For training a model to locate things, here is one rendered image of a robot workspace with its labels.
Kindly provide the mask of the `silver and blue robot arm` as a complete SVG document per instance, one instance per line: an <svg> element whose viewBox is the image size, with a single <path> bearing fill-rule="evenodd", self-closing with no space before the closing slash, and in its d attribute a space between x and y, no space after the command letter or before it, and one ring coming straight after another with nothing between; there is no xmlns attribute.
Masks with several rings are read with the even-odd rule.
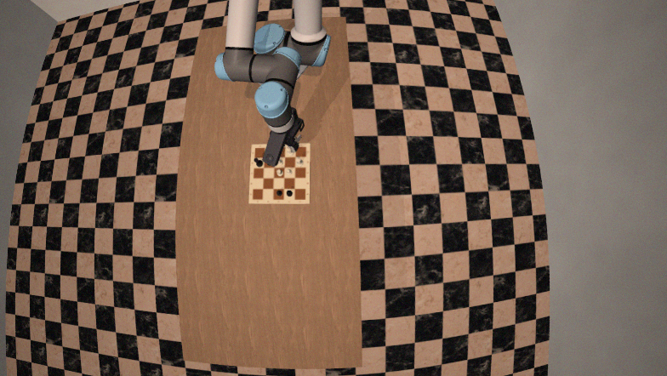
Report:
<svg viewBox="0 0 667 376"><path fill-rule="evenodd" d="M270 130L283 133L294 124L290 104L299 67L323 66L331 36L322 26L322 0L294 0L291 31L268 24L255 32L258 7L259 0L229 0L225 52L214 70L222 80L263 83L254 96L257 109ZM272 131L262 161L275 167L289 132Z"/></svg>

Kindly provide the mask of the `chessboard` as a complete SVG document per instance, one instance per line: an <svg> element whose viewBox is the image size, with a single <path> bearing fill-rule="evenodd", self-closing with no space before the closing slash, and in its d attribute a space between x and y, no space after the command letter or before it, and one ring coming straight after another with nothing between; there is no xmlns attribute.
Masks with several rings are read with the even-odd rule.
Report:
<svg viewBox="0 0 667 376"><path fill-rule="evenodd" d="M310 204L310 159L311 143L299 143L299 149L292 156L287 154L287 145L283 147L280 160L283 165L275 167L267 165L262 161L267 144L252 145L250 180L249 180L249 203L252 204ZM262 167L258 167L255 158L263 162ZM299 167L296 164L296 157L304 162ZM276 170L283 171L282 176L278 176ZM288 175L290 169L292 174ZM278 196L277 191L282 195ZM287 196L287 191L293 195Z"/></svg>

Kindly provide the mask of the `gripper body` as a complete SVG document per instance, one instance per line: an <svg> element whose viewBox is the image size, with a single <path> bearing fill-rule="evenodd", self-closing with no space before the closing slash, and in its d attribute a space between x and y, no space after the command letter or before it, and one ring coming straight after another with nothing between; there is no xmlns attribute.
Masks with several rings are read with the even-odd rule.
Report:
<svg viewBox="0 0 667 376"><path fill-rule="evenodd" d="M294 114L294 124L293 124L293 126L290 128L291 130L289 129L290 131L287 130L286 132L283 132L283 133L276 133L276 132L273 132L273 131L272 131L272 132L275 133L275 134L285 134L285 133L287 133L287 132L289 131L289 134L288 134L288 137L287 137L287 140L286 140L286 143L285 143L285 145L288 145L288 146L292 146L292 145L291 145L292 142L295 141L294 136L297 134L298 130L302 131L302 129L303 129L304 126L305 126L305 125L304 125L304 121L303 121L303 119L301 119L301 118L298 117L298 114L297 114L296 109L293 108L293 107L291 107L291 108L292 108L292 111L293 111L293 114ZM302 128L301 128L301 124L302 124L302 123L303 123L303 126L302 126Z"/></svg>

